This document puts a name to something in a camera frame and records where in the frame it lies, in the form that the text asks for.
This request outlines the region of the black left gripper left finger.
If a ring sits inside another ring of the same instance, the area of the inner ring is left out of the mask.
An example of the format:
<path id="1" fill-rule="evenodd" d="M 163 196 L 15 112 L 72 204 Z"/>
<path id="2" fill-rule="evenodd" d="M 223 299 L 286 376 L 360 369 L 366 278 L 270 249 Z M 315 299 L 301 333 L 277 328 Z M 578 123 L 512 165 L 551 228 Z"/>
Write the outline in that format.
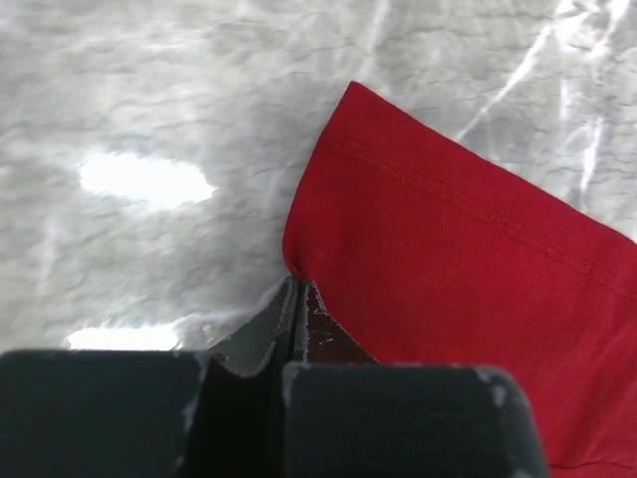
<path id="1" fill-rule="evenodd" d="M 5 477 L 274 477 L 299 284 L 205 351 L 1 357 Z"/>

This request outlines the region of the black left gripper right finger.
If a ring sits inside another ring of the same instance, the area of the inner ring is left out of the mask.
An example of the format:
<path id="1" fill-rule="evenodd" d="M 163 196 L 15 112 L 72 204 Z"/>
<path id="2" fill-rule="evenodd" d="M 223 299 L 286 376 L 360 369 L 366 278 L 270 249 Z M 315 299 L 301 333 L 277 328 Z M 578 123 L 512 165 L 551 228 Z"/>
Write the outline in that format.
<path id="1" fill-rule="evenodd" d="M 302 284 L 284 367 L 286 477 L 545 477 L 529 401 L 489 365 L 381 364 Z"/>

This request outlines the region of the red t shirt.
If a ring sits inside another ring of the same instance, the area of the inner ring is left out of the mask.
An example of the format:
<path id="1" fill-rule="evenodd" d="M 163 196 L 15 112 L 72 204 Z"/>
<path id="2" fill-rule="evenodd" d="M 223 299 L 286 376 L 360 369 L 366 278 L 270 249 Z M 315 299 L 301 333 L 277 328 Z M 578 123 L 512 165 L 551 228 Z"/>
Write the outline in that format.
<path id="1" fill-rule="evenodd" d="M 635 475 L 630 239 L 351 83 L 283 255 L 375 359 L 506 369 L 553 476 Z"/>

